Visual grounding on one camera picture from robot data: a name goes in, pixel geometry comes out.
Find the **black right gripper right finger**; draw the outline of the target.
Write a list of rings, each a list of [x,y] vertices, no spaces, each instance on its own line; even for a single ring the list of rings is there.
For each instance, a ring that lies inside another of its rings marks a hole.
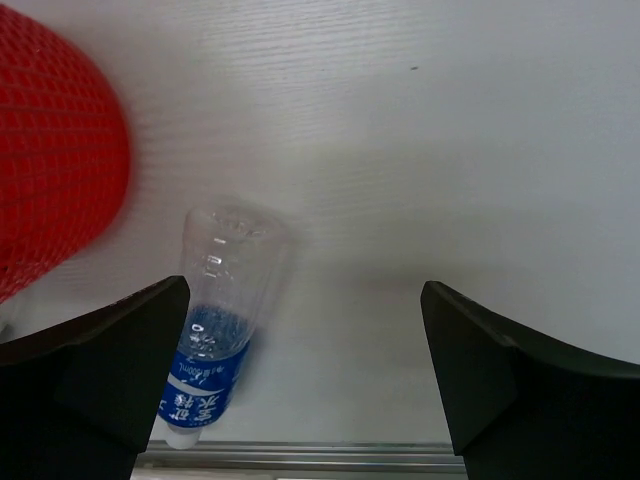
[[[639,367],[425,283],[421,310],[456,455],[470,479],[636,479]]]

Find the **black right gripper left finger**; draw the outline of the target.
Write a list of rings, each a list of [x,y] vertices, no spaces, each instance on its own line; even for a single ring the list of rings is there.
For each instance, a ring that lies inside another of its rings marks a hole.
[[[1,476],[128,479],[145,452],[190,299],[170,276],[1,346]]]

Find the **blue label plastic bottle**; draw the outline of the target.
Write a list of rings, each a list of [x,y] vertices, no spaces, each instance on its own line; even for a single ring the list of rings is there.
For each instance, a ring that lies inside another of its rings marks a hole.
[[[187,213],[180,273],[190,300],[158,408],[169,447],[192,448],[227,410],[256,329],[278,301],[290,243],[281,219],[237,197]]]

